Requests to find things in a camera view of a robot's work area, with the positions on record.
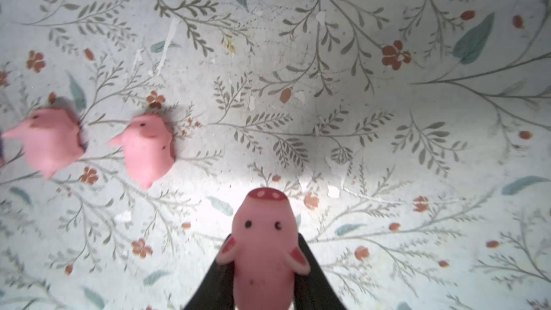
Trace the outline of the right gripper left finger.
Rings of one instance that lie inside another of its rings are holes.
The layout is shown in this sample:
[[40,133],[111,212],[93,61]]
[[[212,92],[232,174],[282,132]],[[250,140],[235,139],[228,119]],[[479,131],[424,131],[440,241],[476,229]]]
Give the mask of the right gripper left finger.
[[235,310],[234,274],[234,262],[219,266],[213,261],[184,310]]

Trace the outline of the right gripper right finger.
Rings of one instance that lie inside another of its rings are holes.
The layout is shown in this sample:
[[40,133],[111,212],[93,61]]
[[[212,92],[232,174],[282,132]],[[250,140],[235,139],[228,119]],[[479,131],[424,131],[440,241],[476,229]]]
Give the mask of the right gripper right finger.
[[297,275],[294,282],[294,308],[297,310],[346,310],[331,287],[304,237],[298,235],[298,246],[311,266],[308,276]]

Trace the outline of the pink toy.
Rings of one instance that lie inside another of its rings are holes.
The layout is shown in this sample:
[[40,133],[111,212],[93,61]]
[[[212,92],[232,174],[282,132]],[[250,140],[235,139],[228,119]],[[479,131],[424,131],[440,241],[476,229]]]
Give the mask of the pink toy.
[[129,176],[148,190],[174,166],[173,135],[161,116],[148,113],[132,118],[108,144],[120,146]]
[[219,250],[219,266],[234,265],[233,298],[238,309],[288,309],[297,275],[310,263],[298,245],[298,226],[287,196],[273,188],[251,190]]
[[40,108],[1,135],[18,139],[29,165],[49,179],[85,153],[80,126],[63,108]]

